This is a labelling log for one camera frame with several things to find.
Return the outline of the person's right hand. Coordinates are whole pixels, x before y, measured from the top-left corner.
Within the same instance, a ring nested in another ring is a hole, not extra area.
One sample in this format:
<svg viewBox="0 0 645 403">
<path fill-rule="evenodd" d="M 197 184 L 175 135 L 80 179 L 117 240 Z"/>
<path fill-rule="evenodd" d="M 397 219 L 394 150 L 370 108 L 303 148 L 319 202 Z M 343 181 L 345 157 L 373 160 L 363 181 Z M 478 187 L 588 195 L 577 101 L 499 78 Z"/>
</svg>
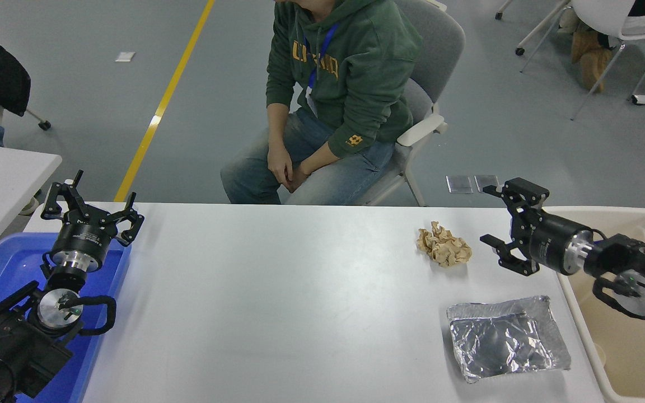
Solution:
<svg viewBox="0 0 645 403">
<path fill-rule="evenodd" d="M 274 175 L 278 184 L 284 186 L 289 193 L 295 191 L 293 186 L 295 170 L 293 168 L 292 159 L 283 143 L 269 143 L 267 166 L 269 171 Z"/>
</svg>

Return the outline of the person's left hand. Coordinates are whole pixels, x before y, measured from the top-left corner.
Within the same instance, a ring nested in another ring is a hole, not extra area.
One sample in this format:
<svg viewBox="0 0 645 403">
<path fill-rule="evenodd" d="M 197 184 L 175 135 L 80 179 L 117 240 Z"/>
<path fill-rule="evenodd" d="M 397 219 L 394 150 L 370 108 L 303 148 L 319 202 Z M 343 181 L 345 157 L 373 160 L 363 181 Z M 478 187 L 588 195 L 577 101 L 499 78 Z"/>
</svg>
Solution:
<svg viewBox="0 0 645 403">
<path fill-rule="evenodd" d="M 291 179 L 288 181 L 287 190 L 289 191 L 289 193 L 292 194 L 297 191 L 297 189 L 299 189 L 300 186 L 305 183 L 309 176 L 310 174 L 306 174 L 302 170 L 302 165 L 296 166 L 292 171 Z"/>
</svg>

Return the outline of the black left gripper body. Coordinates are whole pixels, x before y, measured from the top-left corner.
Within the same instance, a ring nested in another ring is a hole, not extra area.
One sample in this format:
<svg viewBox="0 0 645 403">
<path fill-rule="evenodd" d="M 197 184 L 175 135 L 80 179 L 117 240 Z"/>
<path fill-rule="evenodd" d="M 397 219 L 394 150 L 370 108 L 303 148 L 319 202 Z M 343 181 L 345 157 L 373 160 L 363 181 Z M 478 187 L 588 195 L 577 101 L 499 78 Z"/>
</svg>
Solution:
<svg viewBox="0 0 645 403">
<path fill-rule="evenodd" d="M 62 229 L 54 243 L 51 254 L 64 252 L 81 252 L 93 259 L 104 259 L 115 237 L 115 224 L 94 224 L 81 222 L 79 219 L 62 218 Z"/>
</svg>

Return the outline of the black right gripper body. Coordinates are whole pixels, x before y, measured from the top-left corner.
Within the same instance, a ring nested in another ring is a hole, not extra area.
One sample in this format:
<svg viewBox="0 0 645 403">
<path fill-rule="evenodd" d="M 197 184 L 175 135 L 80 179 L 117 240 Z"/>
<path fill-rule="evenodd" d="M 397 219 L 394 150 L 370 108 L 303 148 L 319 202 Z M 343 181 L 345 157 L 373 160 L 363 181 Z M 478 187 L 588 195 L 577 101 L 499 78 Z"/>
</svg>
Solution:
<svg viewBox="0 0 645 403">
<path fill-rule="evenodd" d="M 561 274 L 575 274 L 581 268 L 572 252 L 567 252 L 582 225 L 541 209 L 530 209 L 523 217 L 531 230 L 528 257 Z"/>
</svg>

